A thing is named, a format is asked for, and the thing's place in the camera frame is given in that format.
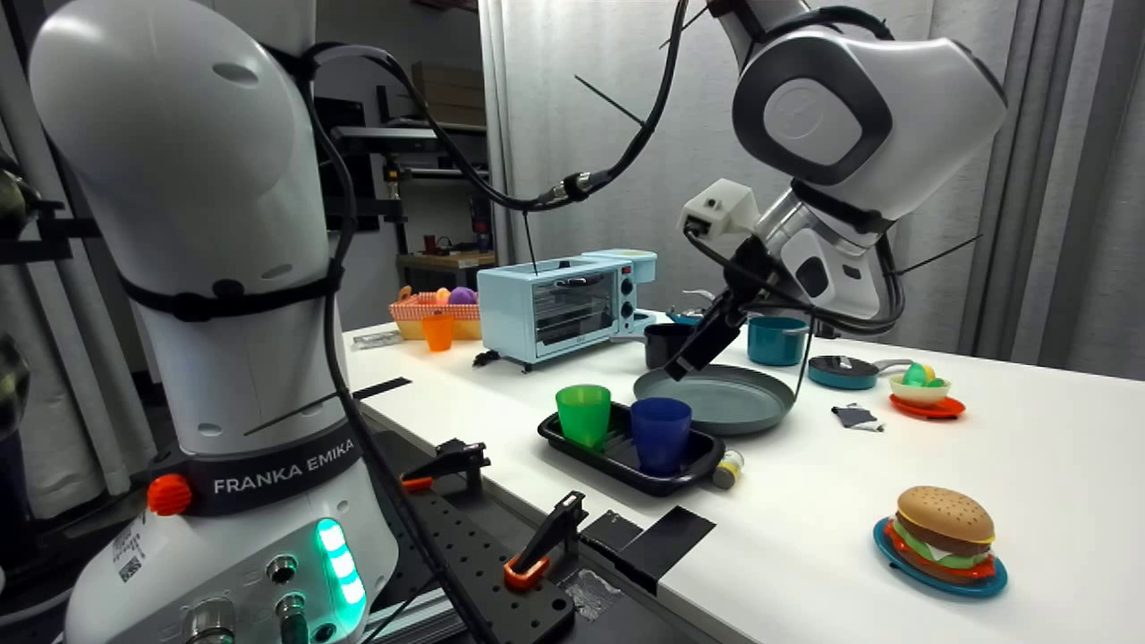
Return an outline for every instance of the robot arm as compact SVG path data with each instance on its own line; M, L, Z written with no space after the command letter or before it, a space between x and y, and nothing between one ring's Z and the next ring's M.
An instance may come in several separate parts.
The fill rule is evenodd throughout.
M862 12L810 12L801 0L710 0L739 62L732 133L739 148L791 175L759 210L756 194L711 181L688 199L682 232L739 241L729 292L670 363L704 368L739 329L756 292L812 317L889 329L898 282L889 229L912 216L1002 125L999 80L954 40L893 43Z

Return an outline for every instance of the black cable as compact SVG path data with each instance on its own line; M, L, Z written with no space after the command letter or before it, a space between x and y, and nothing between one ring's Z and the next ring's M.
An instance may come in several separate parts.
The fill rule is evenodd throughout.
M921 269L927 269L927 266L933 266L933 260L943 260L943 256L960 255L961 248L972 248L977 241L982 241L982 235L970 235L970 241L961 241L961 244L954 244L954 248L949 248L949 249L942 249L942 255L931 255L931 256L910 266L910 269L898 269L898 276L910 276L910 270L921 270Z
M407 387L407 380L398 375L398 380L384 380L384 381L377 381L377 387L363 387L363 390L355 390L355 400L377 396L377 392L398 390L398 387ZM266 434L266 428L271 428L271 427L279 427L279 422L289 422L295 414L304 414L304 410L324 403L330 396L336 396L336 390L330 390L324 396L314 396L314 400L309 400L309 403L302 403L302 409L289 409L287 414L274 414L274 418L270 418L270 422L256 422L256 427L249 427L244 436L253 436L253 434Z
M363 633L363 644L373 644L377 637L384 637L391 628L391 621L398 621L416 606L416 598L423 598L428 586L434 586L434 578L425 578L417 590L404 592L404 602L385 619L378 619L377 627L370 627L370 633Z
M704 6L699 6L688 20L682 20L682 27L679 33L688 33L692 25L699 25L701 19L710 15L710 2Z
M330 276L343 270L343 256L351 249L351 241L355 241L355 229L357 229L357 199L355 199L355 175L343 162L343 155L336 151L336 144L330 140L324 125L318 121L318 107L314 107L314 95L309 93L304 95L309 109L311 109L311 121L314 121L314 133L318 133L318 148L324 151L324 158L332 162L336 175L341 175L341 194L343 194L343 232L336 241L336 249L330 256ZM324 326L324 368L330 368L330 380L332 380L332 390L343 403L343 414L351 422L351 434L357 440L357 452L370 466L370 483L377 491L377 498L385 498L398 510L398 517L407 526L423 561L428 564L428 575L444 586L444 592L452 598L452 606L459 609L463 621L470 627L470 633L475 641L495 641L490 637L490 627L481 619L481 613L473 609L473 602L464 598L464 590L454 584L454 575L440 564L435 552L434 552L434 540L425 535L425 526L423 517L416 515L416 507L407 504L407 498L401 492L401 483L392 476L392 470L385 466L385 459L377 452L370 428L364 428L364 418L357 410L357 400L346 387L346 375L341 368L341 359L336 359L336 346L341 346L341 337L336 337L336 292L330 292L323 299L323 326Z
M576 175L565 175L565 186L556 186L540 198L509 198L501 188L495 188L475 169L473 162L463 155L463 148L454 144L454 137L428 114L423 93L416 90L416 82L404 76L404 68L398 65L398 57L391 57L385 50L378 47L346 47L355 55L363 55L364 62L378 65L384 71L391 71L404 93L410 95L410 102L425 114L435 144L448 151L448 158L459 163L459 173L464 175L464 181L483 194L490 204L501 204L509 210L559 210L571 199L588 199L590 194L613 186L637 158L639 151L646 148L650 133L660 128L660 118L664 114L664 102L670 102L670 93L671 93L671 82L676 82L676 62L679 62L679 43L682 43L682 20L688 20L688 0L676 0L676 15L671 15L671 34L670 34L670 57L664 57L664 71L663 71L663 82L660 82L660 93L656 93L656 102L645 118L645 125L637 128L637 137L630 140L630 148L621 151L621 158L613 163L613 169L600 169L600 173L576 173ZM336 47L314 47L309 57L323 65L323 55L330 55Z
M810 329L806 329L806 338L801 338L797 380L794 380L794 400L801 392L801 381L810 381L812 344L815 344L815 320L810 317Z
M535 269L535 248L534 248L534 223L531 223L531 210L522 210L522 224L526 224L526 244L531 244L534 270L540 270L540 269Z

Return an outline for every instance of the black plate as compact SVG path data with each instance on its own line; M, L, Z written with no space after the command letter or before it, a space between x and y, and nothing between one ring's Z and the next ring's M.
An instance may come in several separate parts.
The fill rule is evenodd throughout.
M535 434L565 452L568 459L584 460L584 466L594 466L645 492L656 492L656 498L664 498L671 491L682 491L682 486L693 486L701 479L711 476L711 470L720 466L724 459L724 442L711 436L711 434L692 434L688 440L688 455L682 455L682 466L679 466L679 476L650 476L650 471L639 471L639 459L637 459L637 442L634 442L634 428L630 428L630 409L621 403L613 403L613 428L607 428L607 440L603 440L603 455L590 455L584 452L578 442L568 442L565 434L562 434L562 422L559 414L546 414Z
M717 436L756 436L776 428L791 403L794 390L764 372L711 363L688 380L664 372L645 372L637 380L637 396L671 396L692 409L692 422Z

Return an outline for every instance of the small object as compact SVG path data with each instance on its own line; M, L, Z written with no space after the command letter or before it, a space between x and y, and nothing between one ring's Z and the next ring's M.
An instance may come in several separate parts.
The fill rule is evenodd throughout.
M890 380L890 392L898 400L937 403L951 392L943 380L931 363L910 363L903 380Z
M898 510L877 521L872 544L898 575L931 590L993 598L1008 584L992 555L992 510L960 491L910 486L898 492Z
M435 448L435 455L425 466L401 476L401 491L425 492L434 486L434 479L454 476L454 471L464 476L464 486L475 486L481 470L485 470L485 466L490 466L485 442L448 440Z
M645 396L630 409L639 470L671 476L682 466L692 409L671 396Z
M810 320L785 310L759 310L749 317L749 359L768 368L801 360Z
M550 557L546 552L565 544L565 555L576 552L576 526L588 517L584 492L568 491L540 521L522 555L503 561L503 586L515 592L531 592L545 584Z
M881 368L843 353L821 353L810 360L810 380L825 390L872 390Z
M452 289L452 303L475 303L475 289L454 285L454 289Z
M154 515L185 515L193 504L193 491L181 471L160 471L148 486L148 507Z
M578 442L571 442L562 434L559 414L546 414L535 434L562 455L600 470L613 479L621 479L645 492L664 498L676 491L688 491L693 483L704 483L717 470L717 460L724 459L724 442L711 434L688 434L688 448L682 448L682 470L676 470L671 476L650 476L639 470L639 455L637 455L637 440L634 440L634 422L630 422L630 409L613 403L613 418L607 418L607 440L600 455L584 452Z
M860 403L831 409L831 410L843 428L883 434L883 422L872 410L860 409Z
M645 368L660 372L692 338L692 326L646 326L645 329Z
M744 476L744 455L732 452L717 466L711 483L720 491L729 491L729 486L737 486L739 476Z
M452 350L454 346L454 317L444 310L434 310L425 320L425 344L428 350Z
M279 641L283 641L283 644L304 644L304 641L311 641L304 592L287 592L287 598L274 606L274 614L279 614Z
M922 418L922 422L954 422L954 418L966 414L966 403L960 396L903 400L898 392L890 392L890 409L910 414L910 418Z
M562 434L590 452L603 452L607 418L613 418L613 390L607 387L565 387L559 390L559 418Z
M266 575L270 575L271 584L289 584L289 578L298 575L298 557L289 557L289 555L274 557L274 561L266 569Z
M483 350L483 353L473 359L473 368L485 368L495 360L501 360L501 353L499 350Z

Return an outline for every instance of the table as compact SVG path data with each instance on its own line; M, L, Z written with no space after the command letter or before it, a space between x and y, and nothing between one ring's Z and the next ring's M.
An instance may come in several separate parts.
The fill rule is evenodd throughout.
M351 350L351 381L407 375L373 396L410 440L483 440L485 479L546 510L584 491L590 515L650 526L671 504L717 530L663 578L663 602L720 641L1145 641L1145 381L927 353L881 344L815 338L812 353L921 359L970 403L960 427L927 427L877 392L806 381L785 428L729 442L744 455L732 491L637 492L556 455L535 422L568 381L603 381L617 400L645 372L639 344L617 344L535 372L473 368L483 346L428 353L423 344ZM720 363L749 363L732 344ZM834 403L872 409L889 434L847 434ZM999 521L1008 590L970 606L890 575L868 544L881 515L917 483L972 492Z

